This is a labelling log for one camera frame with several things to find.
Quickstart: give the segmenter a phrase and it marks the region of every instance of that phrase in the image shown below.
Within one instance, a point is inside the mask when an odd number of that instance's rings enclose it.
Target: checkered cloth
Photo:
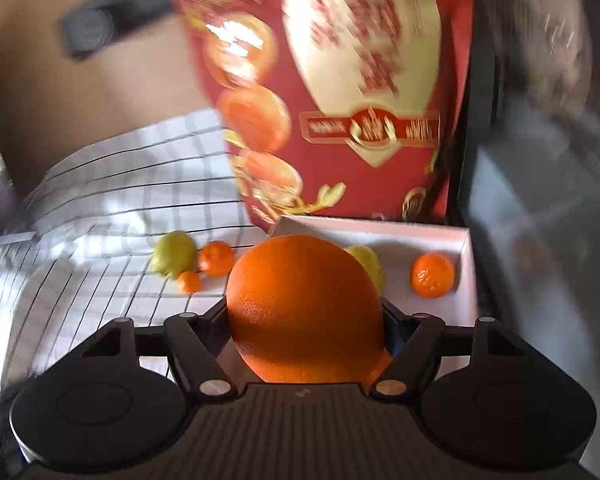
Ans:
[[[234,183],[212,109],[103,140],[53,167],[26,201],[39,237],[0,247],[0,386],[39,373],[119,316],[136,326],[202,314],[225,278],[181,294],[150,270],[160,236],[241,252],[261,241]],[[161,358],[141,361],[168,374]]]

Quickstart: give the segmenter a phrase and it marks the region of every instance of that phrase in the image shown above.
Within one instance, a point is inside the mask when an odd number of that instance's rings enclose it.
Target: mandarin orange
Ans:
[[[178,288],[183,294],[195,294],[202,288],[202,280],[195,270],[185,270],[178,276]]]
[[[238,351],[264,381],[368,385],[390,360],[373,281],[320,238],[283,235],[250,249],[226,301]]]
[[[234,261],[234,250],[221,240],[209,242],[198,253],[200,270],[213,278],[231,272]]]
[[[423,298],[444,296],[455,278],[454,264],[444,254],[421,254],[411,267],[411,288]]]

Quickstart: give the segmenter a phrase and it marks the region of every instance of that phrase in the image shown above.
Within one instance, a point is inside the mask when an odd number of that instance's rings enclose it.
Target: black stripe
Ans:
[[[4,252],[2,253],[2,257],[0,258],[0,266],[2,266],[2,261],[4,260],[4,257],[9,254],[9,247],[4,247]],[[4,269],[2,269],[0,271],[0,280],[2,280],[2,277],[4,276]],[[4,286],[4,284],[2,285],[2,291],[0,293],[0,306],[2,306],[2,298],[4,297],[4,289],[6,287]]]
[[[148,144],[146,146],[139,146],[138,148],[129,148],[128,150],[120,150],[119,152],[113,152],[113,153],[109,153],[108,155],[103,155],[103,156],[99,156],[97,158],[92,158],[91,160],[88,160],[87,162],[83,162],[82,164],[78,164],[77,166],[69,168],[68,170],[64,170],[55,175],[51,175],[48,179],[43,180],[41,184],[46,184],[47,182],[50,182],[51,180],[53,180],[54,178],[57,178],[58,176],[62,176],[73,170],[77,170],[78,168],[86,166],[87,164],[92,164],[93,162],[98,162],[99,160],[102,160],[103,158],[107,158],[108,156],[115,156],[115,155],[120,155],[121,153],[130,153],[130,152],[138,152],[140,150],[147,150],[149,148],[153,148],[154,146],[160,146],[162,144],[168,144],[169,142],[174,142],[175,140],[186,139],[187,137],[195,137],[198,135],[209,134],[211,132],[218,132],[221,130],[222,130],[222,126],[213,126],[212,128],[206,128],[204,130],[199,130],[196,132],[189,132],[184,135],[173,137],[172,139],[159,140],[158,142],[154,142],[153,144]]]
[[[171,153],[172,156],[178,156],[177,153]],[[177,162],[174,165],[174,171],[175,171],[175,177],[178,181],[182,180],[182,164]],[[224,178],[225,180],[231,178],[231,177],[218,177],[218,180],[220,178]],[[174,185],[173,187],[171,187],[171,202],[173,204],[177,204],[178,202],[180,202],[180,186],[176,186]],[[176,230],[180,230],[182,229],[182,219],[180,218],[180,209],[176,207],[176,211],[175,211],[175,215],[173,218],[173,226],[176,228]]]
[[[235,178],[234,176],[218,176],[216,178],[210,178],[208,180],[233,180],[234,178]],[[157,182],[156,184],[134,184],[133,186],[123,186],[123,187],[115,187],[113,189],[103,189],[101,191],[96,191],[94,193],[87,193],[85,195],[74,196],[73,198],[67,200],[66,202],[61,203],[60,205],[58,205],[58,206],[50,209],[49,211],[47,211],[43,215],[39,216],[35,220],[35,223],[40,222],[45,216],[50,215],[54,211],[57,211],[61,207],[64,207],[65,205],[70,204],[71,202],[74,202],[75,200],[81,200],[83,198],[88,198],[90,196],[96,196],[96,195],[101,195],[101,194],[105,194],[105,193],[113,193],[115,191],[122,191],[122,190],[125,190],[125,189],[133,189],[135,187],[169,186],[171,184],[191,184],[192,182],[204,182],[205,180],[206,179],[204,179],[204,178],[196,178],[196,179],[193,179],[193,180],[178,180],[176,182]]]
[[[238,229],[238,228],[248,228],[248,227],[253,227],[255,229],[259,229],[258,226],[255,225],[227,225],[227,226],[223,226],[223,227],[214,227],[215,230],[219,230],[219,229]],[[188,234],[192,234],[192,233],[203,233],[205,231],[208,231],[207,228],[204,229],[193,229],[190,231],[184,231]],[[144,237],[155,237],[155,236],[164,236],[169,234],[172,231],[164,231],[161,233],[126,233],[125,237],[129,237],[129,238],[144,238]]]
[[[144,300],[147,299],[151,299],[151,298],[155,298],[157,297],[159,294],[158,292],[138,292],[136,291],[135,294],[132,295],[132,300],[135,298],[142,298]],[[84,298],[88,296],[88,294],[83,294],[83,295],[78,295],[78,298]],[[162,294],[163,298],[168,298],[168,299],[177,299],[177,298],[182,298],[186,296],[186,294],[182,294],[180,292],[164,292]],[[204,292],[196,292],[196,298],[222,298],[224,296],[224,294],[222,292],[216,292],[213,294],[205,294]],[[122,299],[126,299],[129,297],[129,293],[128,292],[104,292],[104,293],[100,293],[100,294],[96,294],[93,299],[98,299],[98,300],[108,300],[109,298],[120,298]]]
[[[42,244],[38,244],[38,252],[36,253],[36,256],[34,256],[33,261],[31,263],[31,266],[29,267],[29,269],[33,269],[34,265],[36,264],[36,260],[38,259],[38,256],[40,256],[40,251],[42,250]]]
[[[164,292],[164,288],[166,286],[167,286],[167,280],[164,280],[164,283],[162,284],[162,288],[160,289],[160,294],[158,294],[158,299],[155,301],[154,313],[151,314],[151,317],[149,318],[149,325],[148,326],[151,326],[151,323],[154,322],[155,312],[156,312],[156,310],[158,310],[158,305],[160,304],[160,298],[162,297],[162,294]]]
[[[133,258],[134,256],[137,256],[137,255],[136,254],[128,254],[127,256],[129,258]],[[116,272],[116,273],[113,273],[113,274],[105,274],[103,276],[103,278],[116,278],[118,276],[119,276],[119,274]],[[158,273],[157,272],[142,272],[142,271],[139,271],[139,272],[125,272],[122,275],[122,278],[136,278],[138,276],[158,276]]]
[[[27,255],[29,254],[29,251],[31,250],[31,248],[33,247],[34,243],[30,242],[29,243],[29,247],[27,248],[27,252],[24,254],[24,258],[22,259],[22,261],[20,262],[20,266],[18,267],[17,272],[15,273],[15,275],[13,276],[13,281],[11,282],[11,287],[10,287],[10,292],[9,295],[7,296],[7,301],[9,301],[11,299],[11,294],[13,293],[13,284],[16,282],[16,278],[18,277],[18,274],[20,273],[20,271],[22,270],[22,265],[24,264],[24,260],[27,259]],[[20,249],[22,247],[18,248],[18,251],[16,252],[16,258],[18,257],[18,253],[20,252]],[[22,290],[22,287],[24,286],[24,282],[22,282],[22,285],[20,286],[18,293],[20,293],[20,291]]]
[[[148,207],[148,204],[150,203],[149,200],[151,200],[151,194],[152,194],[152,188],[151,187],[145,187],[142,190],[142,208]],[[144,225],[147,229],[150,229],[151,226],[151,215],[143,215],[144,218]],[[149,240],[148,245],[150,245],[151,247],[153,247],[153,240]]]
[[[43,237],[45,235],[48,235],[51,231],[54,231],[61,227],[64,227],[65,225],[67,225],[71,222],[75,222],[77,220],[86,220],[87,218],[103,218],[103,217],[107,217],[107,216],[124,215],[127,213],[139,213],[139,212],[143,212],[143,211],[151,211],[154,209],[171,209],[173,207],[190,207],[190,206],[195,206],[195,205],[233,204],[236,202],[241,202],[241,201],[240,200],[221,200],[218,202],[193,202],[190,204],[181,204],[181,205],[177,205],[177,206],[159,205],[159,206],[153,206],[153,207],[141,207],[141,208],[137,208],[137,209],[127,209],[126,211],[119,211],[117,213],[101,213],[101,214],[87,215],[87,216],[75,216],[73,218],[63,221],[60,225],[52,227],[48,231],[42,233],[40,236]]]
[[[149,268],[150,263],[151,263],[151,259],[147,258],[146,265],[144,266],[144,272],[146,272],[146,270]],[[134,299],[136,298],[136,294],[138,293],[138,288],[140,288],[140,283],[142,283],[142,278],[140,280],[138,280],[138,283],[136,283],[136,288],[134,289],[133,293],[131,294],[131,299],[129,300],[129,304],[126,306],[125,315],[123,317],[128,316],[129,309],[131,308],[131,304],[134,302]]]
[[[54,339],[54,343],[51,345],[51,350],[49,351],[49,355],[46,356],[46,365],[44,367],[44,370],[46,370],[47,368],[49,368],[49,361],[51,361],[51,355],[54,352],[54,348],[56,348],[56,343],[58,342],[60,334],[62,333],[62,329],[64,328],[64,322],[66,321],[66,318],[69,315],[69,311],[71,310],[71,307],[74,306],[75,298],[78,297],[78,293],[80,292],[80,289],[82,288],[82,285],[84,284],[84,282],[87,280],[87,276],[88,275],[89,275],[89,271],[87,270],[87,272],[84,275],[84,278],[80,282],[80,286],[78,286],[78,289],[75,291],[74,298],[71,300],[71,303],[69,303],[69,305],[66,308],[66,312],[64,313],[64,318],[62,318],[62,323],[60,325],[60,329],[58,330],[58,333],[56,334],[56,338]]]
[[[191,303],[191,297],[192,297],[192,294],[189,294],[189,297],[187,298],[187,304],[184,307],[185,312],[189,311],[189,303]]]
[[[74,336],[71,338],[71,342],[69,343],[69,352],[71,351],[71,347],[74,345],[75,337],[78,335],[78,331],[80,330],[80,325],[82,324],[84,315],[87,313],[87,310],[89,309],[91,301],[93,301],[93,297],[96,293],[96,290],[98,290],[98,287],[100,286],[100,282],[102,281],[102,278],[104,277],[104,273],[107,272],[107,269],[109,269],[109,262],[107,262],[107,265],[105,266],[104,270],[102,271],[102,275],[100,276],[98,283],[96,283],[96,287],[93,289],[93,293],[91,294],[91,298],[87,302],[87,306],[84,307],[84,311],[82,312],[82,316],[80,317],[80,322],[78,323],[78,326],[75,328]]]
[[[108,178],[111,178],[112,176],[120,176],[120,175],[124,175],[127,173],[133,173],[134,171],[140,171],[140,170],[147,170],[148,168],[156,168],[157,166],[163,166],[165,164],[173,164],[174,162],[179,162],[182,160],[199,160],[200,158],[207,158],[207,157],[211,157],[211,156],[218,156],[218,155],[225,155],[226,152],[213,152],[213,153],[209,153],[208,155],[194,155],[194,156],[185,156],[183,158],[176,158],[174,160],[170,160],[169,162],[156,162],[155,164],[149,164],[147,166],[141,166],[140,168],[134,168],[132,170],[125,170],[125,171],[120,171],[119,173],[113,173],[107,176],[100,176],[98,178],[90,178],[89,179],[89,183],[91,182],[97,182],[99,180],[106,180]],[[46,197],[52,195],[53,193],[56,193],[58,191],[62,191],[63,189],[67,189],[69,187],[74,187],[76,186],[77,183],[76,182],[72,182],[71,184],[68,184],[67,186],[62,186],[59,187],[57,189],[52,189],[51,191],[49,191],[46,195],[37,197],[35,200],[43,200]]]
[[[58,306],[58,303],[60,303],[60,299],[62,298],[62,295],[64,294],[64,292],[66,290],[66,286],[69,285],[69,282],[71,281],[71,278],[72,278],[73,275],[74,275],[73,273],[69,274],[69,278],[66,280],[66,283],[64,284],[64,287],[62,288],[62,292],[60,293],[60,296],[58,296],[58,299],[54,303],[54,306],[51,308],[51,313],[49,313],[49,317],[46,318],[45,327],[42,330],[42,335],[40,336],[40,341],[38,341],[38,345],[36,346],[36,350],[35,350],[35,352],[33,352],[33,358],[31,360],[31,366],[29,367],[29,371],[27,372],[27,376],[30,375],[31,371],[33,370],[33,362],[36,359],[36,354],[38,353],[38,350],[40,349],[40,345],[42,344],[42,340],[45,338],[45,332],[46,332],[47,327],[49,326],[49,322],[51,321],[51,317],[54,314],[54,310],[56,309],[56,306]]]
[[[247,249],[249,247],[253,247],[253,244],[231,246],[232,249]],[[124,258],[125,256],[150,256],[151,254],[152,254],[151,251],[148,253],[133,253],[133,254],[118,253],[118,254],[107,254],[107,258]],[[85,259],[85,260],[101,260],[102,256],[84,256],[83,259]]]
[[[100,329],[100,325],[102,324],[102,320],[104,319],[104,315],[107,313],[107,309],[109,308],[111,300],[113,300],[113,295],[116,293],[116,289],[118,288],[118,285],[120,284],[120,280],[122,279],[122,276],[124,275],[126,268],[129,266],[129,263],[131,263],[131,256],[129,256],[128,259],[126,260],[125,267],[122,269],[122,272],[118,276],[118,280],[116,282],[116,286],[113,288],[113,291],[111,293],[111,297],[109,298],[109,301],[107,301],[107,306],[102,311],[102,316],[100,316],[100,321],[98,322],[98,328],[96,330]]]
[[[31,309],[33,308],[33,304],[36,303],[36,299],[38,298],[38,294],[40,293],[40,290],[42,289],[42,286],[45,284],[46,279],[49,277],[49,274],[51,273],[51,270],[54,268],[54,265],[56,264],[57,260],[54,260],[51,263],[51,266],[49,267],[49,270],[46,272],[45,278],[42,280],[42,282],[40,283],[40,286],[38,287],[38,291],[36,292],[36,295],[33,297],[33,301],[31,301],[29,308],[27,309],[27,313],[24,316],[24,320],[22,320],[22,326],[20,327],[20,330],[18,330],[18,335],[16,336],[16,339],[13,343],[13,348],[11,349],[11,353],[9,356],[7,356],[7,358],[5,359],[4,362],[4,370],[7,370],[7,375],[9,373],[9,368],[11,367],[11,361],[13,360],[13,356],[16,353],[16,350],[18,348],[18,343],[20,342],[20,336],[22,336],[22,331],[24,330],[25,325],[27,324],[27,319],[29,319],[29,314],[31,312]]]

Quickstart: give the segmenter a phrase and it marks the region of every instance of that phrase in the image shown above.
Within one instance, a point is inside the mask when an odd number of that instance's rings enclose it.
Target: orange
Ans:
[[[444,254],[421,254],[411,267],[411,288],[423,298],[444,296],[455,278],[454,264]]]
[[[202,281],[195,270],[185,270],[178,276],[178,288],[183,294],[195,294],[202,288]]]
[[[268,88],[226,90],[218,99],[224,122],[256,152],[276,152],[291,135],[285,103]]]
[[[390,360],[373,281],[320,238],[269,238],[229,276],[226,302],[238,351],[264,381],[370,384]]]
[[[207,276],[224,276],[233,266],[234,250],[220,240],[209,242],[198,253],[198,267]]]

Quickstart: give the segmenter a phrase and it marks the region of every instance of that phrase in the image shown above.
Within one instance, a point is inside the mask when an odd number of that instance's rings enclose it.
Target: lemon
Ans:
[[[378,294],[382,294],[382,290],[384,289],[384,271],[382,270],[380,258],[378,258],[373,249],[366,245],[352,245],[347,247],[345,251],[351,254],[360,265],[365,267],[366,272],[376,286]]]
[[[185,270],[195,269],[195,241],[184,231],[172,231],[158,240],[151,257],[151,268],[161,276],[176,280]]]

